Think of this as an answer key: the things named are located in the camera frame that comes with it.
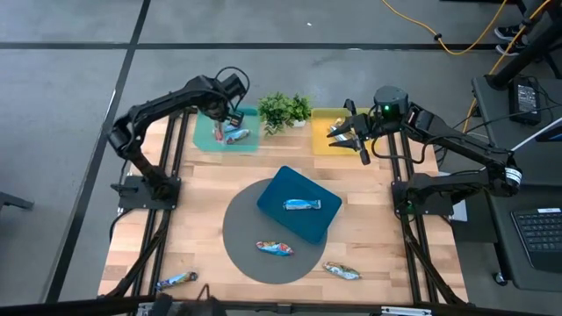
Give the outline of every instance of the shoe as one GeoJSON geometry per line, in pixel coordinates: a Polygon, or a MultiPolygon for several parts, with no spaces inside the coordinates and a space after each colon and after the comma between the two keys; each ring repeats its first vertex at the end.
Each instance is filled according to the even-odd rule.
{"type": "Polygon", "coordinates": [[[500,40],[513,40],[519,32],[519,25],[512,25],[508,27],[496,27],[494,34],[500,40]]]}
{"type": "Polygon", "coordinates": [[[513,46],[511,46],[511,49],[509,49],[509,52],[506,53],[508,46],[509,44],[500,44],[495,47],[495,50],[500,54],[505,54],[506,56],[511,57],[517,56],[523,49],[525,49],[525,47],[527,47],[527,45],[523,44],[520,39],[516,40],[515,43],[513,43],[513,46]]]}

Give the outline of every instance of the desk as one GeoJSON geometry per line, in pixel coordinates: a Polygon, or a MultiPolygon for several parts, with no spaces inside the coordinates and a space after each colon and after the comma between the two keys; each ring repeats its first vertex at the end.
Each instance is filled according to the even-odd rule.
{"type": "MultiPolygon", "coordinates": [[[[547,79],[539,79],[539,81],[552,99],[562,100],[562,81],[547,79]]],[[[484,78],[472,79],[472,86],[484,120],[508,115],[506,90],[493,90],[484,78]]],[[[552,111],[554,118],[562,116],[562,109],[555,108],[552,111]]],[[[512,148],[548,123],[549,115],[544,114],[543,123],[535,127],[522,126],[509,119],[492,123],[487,126],[490,141],[498,147],[512,148]]],[[[502,273],[513,280],[514,285],[520,289],[562,291],[562,274],[543,272],[530,266],[510,217],[513,210],[562,205],[560,187],[555,186],[562,184],[560,157],[562,157],[560,143],[526,144],[515,152],[517,165],[523,171],[522,188],[519,194],[510,198],[488,197],[487,203],[485,199],[483,203],[472,205],[467,203],[469,220],[472,212],[485,212],[484,210],[489,209],[497,232],[496,251],[502,273]]]]}
{"type": "MultiPolygon", "coordinates": [[[[195,116],[190,116],[179,176],[180,201],[172,212],[162,262],[161,278],[194,269],[199,280],[166,290],[176,299],[195,298],[205,283],[221,300],[295,303],[411,304],[404,241],[400,221],[393,215],[391,163],[375,158],[363,166],[358,156],[314,156],[311,126],[287,129],[262,137],[255,153],[204,153],[192,143],[195,116]],[[328,229],[326,250],[311,272],[290,284],[261,284],[243,275],[230,261],[222,240],[222,223],[230,200],[243,188],[273,177],[288,165],[342,198],[342,209],[328,229]],[[325,272],[325,261],[342,262],[359,270],[363,279],[346,281],[325,272]]],[[[143,152],[158,162],[166,119],[148,129],[143,152]]],[[[387,140],[378,148],[385,151],[387,140]]],[[[421,144],[412,143],[415,159],[421,144]]],[[[432,148],[419,172],[436,174],[432,148]]],[[[147,211],[125,216],[115,228],[99,293],[110,291],[138,256],[147,211]]],[[[467,299],[450,227],[438,217],[426,216],[431,259],[444,280],[467,299]]],[[[145,275],[149,279],[151,263],[145,275]]],[[[427,299],[423,269],[418,264],[422,296],[427,299]]],[[[142,293],[147,292],[147,281],[142,293]]]]}

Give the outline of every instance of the chair leg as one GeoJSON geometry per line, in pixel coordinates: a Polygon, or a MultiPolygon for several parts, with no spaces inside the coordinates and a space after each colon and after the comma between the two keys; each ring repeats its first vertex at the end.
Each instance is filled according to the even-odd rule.
{"type": "Polygon", "coordinates": [[[0,192],[0,201],[3,202],[3,205],[14,205],[24,210],[31,210],[33,208],[33,202],[3,192],[0,192]]]}

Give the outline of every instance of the plant pot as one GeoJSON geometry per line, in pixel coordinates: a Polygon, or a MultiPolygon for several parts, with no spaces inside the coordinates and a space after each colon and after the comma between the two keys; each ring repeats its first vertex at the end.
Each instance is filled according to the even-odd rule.
{"type": "Polygon", "coordinates": [[[298,120],[294,120],[292,122],[292,127],[304,127],[306,125],[306,121],[302,120],[302,121],[298,121],[298,120]]]}

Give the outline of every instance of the floor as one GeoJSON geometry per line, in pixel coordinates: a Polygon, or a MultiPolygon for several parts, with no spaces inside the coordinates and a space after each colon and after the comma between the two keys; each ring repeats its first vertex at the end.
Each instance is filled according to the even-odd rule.
{"type": "MultiPolygon", "coordinates": [[[[472,43],[498,8],[390,2],[456,44],[472,43]]],[[[0,0],[0,5],[0,190],[35,201],[30,212],[4,207],[0,213],[0,305],[44,298],[99,144],[96,154],[103,160],[61,299],[96,296],[118,201],[109,185],[122,163],[97,140],[100,126],[131,105],[234,65],[252,80],[250,103],[279,90],[309,95],[318,107],[340,107],[347,97],[370,106],[376,88],[391,84],[456,124],[472,100],[471,78],[487,73],[498,59],[486,45],[463,56],[445,54],[432,45],[433,35],[377,0],[0,0]],[[148,13],[137,23],[143,4],[148,13]],[[372,45],[347,49],[362,43],[372,45]]],[[[498,23],[519,20],[516,7],[507,6],[498,23]]],[[[492,34],[483,39],[496,42],[492,34]]],[[[544,64],[525,71],[552,76],[544,64]]],[[[442,170],[470,167],[452,154],[442,170]]],[[[498,268],[491,245],[459,243],[458,252],[474,304],[562,310],[559,294],[497,286],[490,277],[498,268]]]]}

